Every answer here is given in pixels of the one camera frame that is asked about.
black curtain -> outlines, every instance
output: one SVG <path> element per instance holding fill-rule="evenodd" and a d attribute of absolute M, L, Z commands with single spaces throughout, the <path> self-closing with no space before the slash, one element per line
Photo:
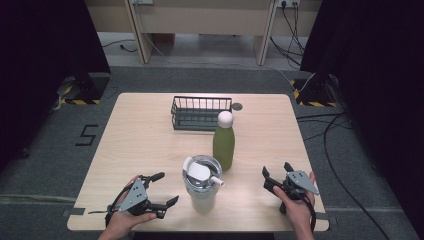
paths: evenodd
<path fill-rule="evenodd" d="M 83 0 L 0 1 L 0 171 L 31 141 L 69 76 L 109 72 Z"/>
<path fill-rule="evenodd" d="M 423 5 L 324 0 L 301 70 L 339 79 L 364 146 L 424 239 Z"/>

gray floor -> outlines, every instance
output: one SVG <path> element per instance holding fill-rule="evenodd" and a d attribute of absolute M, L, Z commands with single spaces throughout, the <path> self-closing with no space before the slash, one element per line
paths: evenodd
<path fill-rule="evenodd" d="M 99 34 L 102 44 L 131 39 L 132 34 Z M 290 39 L 276 38 L 282 47 Z M 177 35 L 175 46 L 158 46 L 150 64 L 141 65 L 136 52 L 105 47 L 112 75 L 99 105 L 62 105 L 42 126 L 31 144 L 30 156 L 13 161 L 0 179 L 0 239 L 97 239 L 99 232 L 72 232 L 65 212 L 72 208 L 95 154 L 119 93 L 122 92 L 248 92 L 287 94 L 296 116 L 339 113 L 342 108 L 298 106 L 288 80 L 309 76 L 292 68 L 270 45 L 265 66 L 258 67 L 251 37 Z M 299 121 L 304 139 L 323 133 L 327 122 Z M 347 116 L 327 135 L 327 149 L 335 173 L 346 188 L 375 218 L 390 239 L 418 239 L 384 178 L 373 168 Z M 93 145 L 77 147 L 86 124 Z M 336 180 L 325 157 L 323 136 L 305 140 L 317 175 L 331 227 L 315 233 L 316 239 L 384 239 L 357 203 Z M 276 239 L 294 239 L 292 233 L 275 233 Z"/>

green bottle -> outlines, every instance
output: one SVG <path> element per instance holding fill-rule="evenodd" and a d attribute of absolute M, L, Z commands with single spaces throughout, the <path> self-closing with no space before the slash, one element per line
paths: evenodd
<path fill-rule="evenodd" d="M 222 171 L 230 169 L 233 163 L 235 137 L 233 114 L 223 111 L 218 115 L 218 126 L 213 136 L 213 157 L 221 164 Z"/>

stainless steel cup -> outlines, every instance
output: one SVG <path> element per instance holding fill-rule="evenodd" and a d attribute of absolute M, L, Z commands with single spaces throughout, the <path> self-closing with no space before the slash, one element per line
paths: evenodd
<path fill-rule="evenodd" d="M 215 206 L 216 194 L 224 182 L 219 162 L 206 155 L 188 157 L 183 164 L 183 180 L 193 208 L 207 213 Z"/>

hand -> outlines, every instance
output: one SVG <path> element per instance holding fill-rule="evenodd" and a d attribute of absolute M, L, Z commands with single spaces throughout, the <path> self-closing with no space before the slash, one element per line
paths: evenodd
<path fill-rule="evenodd" d="M 309 174 L 309 179 L 312 183 L 315 183 L 315 174 L 313 172 Z M 273 190 L 286 205 L 286 214 L 292 224 L 296 238 L 302 240 L 314 239 L 311 231 L 311 213 L 308 206 L 306 206 L 302 200 L 291 200 L 287 194 L 277 186 L 274 186 Z M 314 194 L 310 191 L 306 191 L 306 196 L 308 196 L 312 206 L 314 206 Z"/>
<path fill-rule="evenodd" d="M 135 176 L 131 181 L 126 185 L 132 184 L 138 176 Z M 123 202 L 128 192 L 122 194 L 118 202 Z M 112 218 L 110 219 L 109 225 L 105 231 L 100 235 L 99 240 L 115 240 L 125 237 L 131 229 L 140 223 L 148 222 L 156 218 L 154 213 L 145 213 L 140 216 L 133 216 L 129 212 L 118 212 L 116 211 Z"/>

